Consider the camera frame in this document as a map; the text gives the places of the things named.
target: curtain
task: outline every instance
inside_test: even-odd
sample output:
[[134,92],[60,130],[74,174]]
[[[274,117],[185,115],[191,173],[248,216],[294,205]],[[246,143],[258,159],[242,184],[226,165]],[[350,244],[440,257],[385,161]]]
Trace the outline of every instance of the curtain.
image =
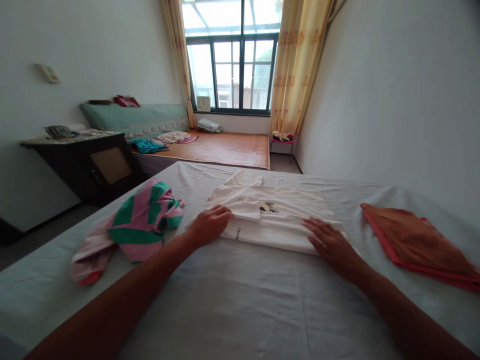
[[298,134],[320,62],[332,0],[283,0],[270,131]]
[[190,99],[190,72],[189,58],[187,55],[187,40],[185,39],[184,21],[182,18],[181,0],[160,0],[163,16],[173,47],[173,57],[179,71],[181,83],[186,97],[186,111],[190,127],[196,126],[194,109]]

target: nightstand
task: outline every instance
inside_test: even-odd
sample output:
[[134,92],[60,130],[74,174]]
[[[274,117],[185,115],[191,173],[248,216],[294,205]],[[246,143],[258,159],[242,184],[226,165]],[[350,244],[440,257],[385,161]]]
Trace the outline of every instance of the nightstand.
[[40,137],[20,144],[35,149],[85,204],[103,207],[146,180],[122,132],[62,140]]

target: white wall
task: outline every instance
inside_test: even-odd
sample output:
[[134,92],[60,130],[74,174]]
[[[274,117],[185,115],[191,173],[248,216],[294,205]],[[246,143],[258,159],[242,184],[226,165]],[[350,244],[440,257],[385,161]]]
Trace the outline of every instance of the white wall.
[[206,118],[220,124],[227,133],[270,134],[270,118],[262,116],[196,113],[196,121]]
[[404,185],[477,223],[480,4],[347,0],[301,137],[305,174]]
[[[19,140],[85,122],[88,99],[180,104],[159,0],[0,2],[0,218],[25,231],[79,202]],[[49,84],[32,64],[53,66]]]

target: stuffed toy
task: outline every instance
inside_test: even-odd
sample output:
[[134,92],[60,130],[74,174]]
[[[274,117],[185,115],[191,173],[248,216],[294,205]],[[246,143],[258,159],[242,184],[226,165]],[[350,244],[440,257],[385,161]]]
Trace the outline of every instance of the stuffed toy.
[[291,132],[272,131],[271,134],[281,142],[290,141],[289,135],[291,134]]

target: pink stool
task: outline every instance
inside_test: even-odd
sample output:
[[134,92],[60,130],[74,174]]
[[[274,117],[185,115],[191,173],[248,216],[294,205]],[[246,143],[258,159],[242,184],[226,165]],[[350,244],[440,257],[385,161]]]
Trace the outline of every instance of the pink stool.
[[278,140],[275,136],[272,136],[271,137],[269,154],[272,152],[272,145],[274,143],[291,144],[291,150],[290,150],[290,164],[291,164],[292,163],[292,153],[294,152],[294,136],[293,135],[288,135],[288,138],[290,139],[289,141],[282,141],[282,140]]

